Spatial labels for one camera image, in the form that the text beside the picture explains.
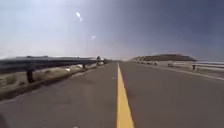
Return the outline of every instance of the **asphalt road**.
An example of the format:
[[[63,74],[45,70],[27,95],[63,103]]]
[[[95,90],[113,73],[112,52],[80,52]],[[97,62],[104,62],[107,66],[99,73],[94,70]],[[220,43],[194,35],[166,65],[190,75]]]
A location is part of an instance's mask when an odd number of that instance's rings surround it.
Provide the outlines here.
[[[124,128],[224,127],[224,82],[119,65],[1,102],[0,128],[121,128],[117,122],[130,123]]]

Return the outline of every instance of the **sky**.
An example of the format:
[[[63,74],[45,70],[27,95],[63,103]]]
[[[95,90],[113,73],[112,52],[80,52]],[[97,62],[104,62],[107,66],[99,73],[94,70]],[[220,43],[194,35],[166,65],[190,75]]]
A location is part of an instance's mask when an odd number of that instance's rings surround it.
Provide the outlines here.
[[[224,61],[224,1],[0,1],[0,58],[164,53]]]

